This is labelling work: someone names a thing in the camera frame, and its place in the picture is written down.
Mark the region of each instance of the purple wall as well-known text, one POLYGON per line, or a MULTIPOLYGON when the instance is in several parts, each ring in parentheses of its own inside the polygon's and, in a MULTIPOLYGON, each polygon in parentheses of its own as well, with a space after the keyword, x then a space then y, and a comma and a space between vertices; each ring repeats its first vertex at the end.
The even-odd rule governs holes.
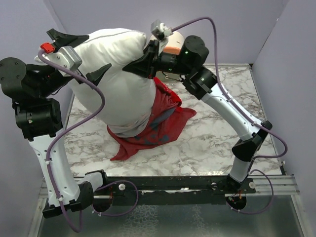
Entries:
MULTIPOLYGON (((50 41, 46 31, 58 29, 42 0, 2 1, 0 20, 0 59, 17 57, 33 63, 39 46, 50 41)), ((70 97, 69 88, 57 96, 63 118, 70 97)), ((42 173, 37 157, 15 124, 11 100, 2 91, 0 134, 0 236, 25 237, 38 200, 42 173)))
MULTIPOLYGON (((214 19, 220 63, 253 63, 287 0, 51 0, 69 34, 88 34, 102 28, 129 28, 150 33, 160 19, 177 26, 200 16, 214 19)), ((207 21, 180 30, 202 37, 213 60, 213 31, 207 21)))
MULTIPOLYGON (((253 66, 254 80, 273 130, 289 146, 294 173, 316 234, 316 1, 291 0, 253 66)), ((280 143, 277 151, 282 152, 280 143)))

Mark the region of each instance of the red cloth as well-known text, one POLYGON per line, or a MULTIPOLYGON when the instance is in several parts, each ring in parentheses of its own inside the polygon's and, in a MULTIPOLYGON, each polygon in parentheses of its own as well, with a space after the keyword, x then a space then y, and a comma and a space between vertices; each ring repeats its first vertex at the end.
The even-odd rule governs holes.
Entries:
POLYGON ((120 138, 107 127, 109 134, 119 143, 119 151, 111 160, 127 160, 139 150, 151 149, 177 140, 187 121, 197 114, 195 110, 180 107, 182 101, 179 96, 158 78, 154 78, 154 82, 157 88, 156 97, 152 114, 143 132, 135 137, 120 138), (155 126, 153 121, 172 108, 175 108, 175 111, 155 126))

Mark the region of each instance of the marble floor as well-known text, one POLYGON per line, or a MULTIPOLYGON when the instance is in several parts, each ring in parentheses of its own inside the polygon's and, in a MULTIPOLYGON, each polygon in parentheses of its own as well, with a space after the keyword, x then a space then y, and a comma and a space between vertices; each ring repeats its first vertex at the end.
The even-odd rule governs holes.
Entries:
MULTIPOLYGON (((221 67, 220 78, 228 91, 254 116, 263 120, 259 99, 248 66, 221 67)), ((179 82, 168 83, 182 99, 183 107, 197 111, 177 141, 139 151, 126 161, 110 161, 118 143, 106 125, 93 119, 65 136, 65 148, 74 175, 103 169, 109 176, 225 175, 233 164, 231 148, 238 140, 235 131, 212 108, 190 95, 179 82)), ((90 113, 75 98, 68 126, 90 113)), ((275 155, 268 137, 259 154, 275 155)), ((258 159, 253 168, 280 174, 277 159, 258 159)))

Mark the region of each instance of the red gripper part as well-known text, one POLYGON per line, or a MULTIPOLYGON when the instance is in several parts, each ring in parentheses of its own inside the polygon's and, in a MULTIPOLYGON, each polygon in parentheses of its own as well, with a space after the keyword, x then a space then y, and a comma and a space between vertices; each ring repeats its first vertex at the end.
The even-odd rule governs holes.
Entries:
POLYGON ((40 46, 41 49, 44 49, 45 53, 52 53, 55 51, 54 46, 52 46, 50 43, 43 43, 40 46))

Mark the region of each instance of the screw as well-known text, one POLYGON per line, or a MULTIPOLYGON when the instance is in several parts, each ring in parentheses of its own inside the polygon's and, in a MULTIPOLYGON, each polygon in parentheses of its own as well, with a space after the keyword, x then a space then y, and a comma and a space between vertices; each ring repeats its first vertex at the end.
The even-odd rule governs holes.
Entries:
POLYGON ((217 184, 216 183, 211 183, 211 187, 212 187, 212 190, 216 190, 217 189, 217 184))
POLYGON ((125 190, 125 184, 120 184, 118 186, 118 189, 121 190, 121 191, 125 190))
POLYGON ((254 188, 256 187, 256 184, 255 184, 254 182, 250 182, 250 183, 249 183, 249 187, 250 187, 251 189, 254 189, 254 188))

